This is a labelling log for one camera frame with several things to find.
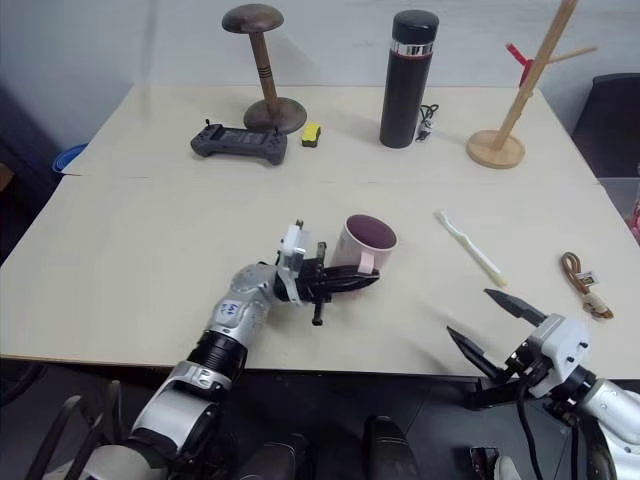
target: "black thermos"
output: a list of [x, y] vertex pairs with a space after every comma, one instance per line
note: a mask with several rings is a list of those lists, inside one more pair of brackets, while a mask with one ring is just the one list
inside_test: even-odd
[[413, 141], [437, 30], [438, 17], [424, 10], [393, 17], [380, 125], [380, 141], [387, 147], [402, 148]]

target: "game controller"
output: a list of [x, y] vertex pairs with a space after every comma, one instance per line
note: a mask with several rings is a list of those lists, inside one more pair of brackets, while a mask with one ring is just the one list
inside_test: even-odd
[[266, 159], [279, 165], [287, 150], [287, 136], [275, 130], [256, 132], [242, 128], [227, 128], [219, 123], [207, 126], [191, 140], [191, 148], [198, 155], [208, 157], [214, 153], [245, 155]]

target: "mug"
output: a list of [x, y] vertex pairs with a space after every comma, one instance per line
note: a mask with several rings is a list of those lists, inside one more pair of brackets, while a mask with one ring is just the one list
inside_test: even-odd
[[380, 270], [398, 244], [389, 225], [369, 215], [351, 215], [333, 252], [332, 266], [358, 265], [361, 273]]

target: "wooden base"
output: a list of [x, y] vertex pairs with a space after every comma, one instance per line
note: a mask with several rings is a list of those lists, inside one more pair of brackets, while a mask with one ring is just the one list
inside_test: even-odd
[[482, 130], [471, 135], [467, 141], [467, 154], [480, 165], [489, 168], [513, 168], [524, 158], [524, 146], [511, 135], [500, 150], [493, 150], [491, 144], [497, 130]]
[[304, 107], [290, 98], [278, 98], [278, 113], [273, 117], [267, 109], [267, 102], [260, 100], [249, 107], [244, 114], [244, 124], [249, 130], [273, 130], [282, 133], [298, 130], [307, 121]]

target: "red hook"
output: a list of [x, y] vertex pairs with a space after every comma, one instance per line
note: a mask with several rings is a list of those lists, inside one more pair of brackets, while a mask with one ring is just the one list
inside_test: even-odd
[[524, 66], [522, 76], [520, 77], [519, 86], [521, 87], [524, 81], [527, 79], [527, 75], [529, 75], [529, 70], [531, 70], [531, 65], [533, 64], [533, 58], [526, 58], [513, 43], [507, 43], [507, 50], [509, 50], [509, 53], [513, 55], [513, 58], [515, 58], [518, 63], [520, 63], [520, 65]]

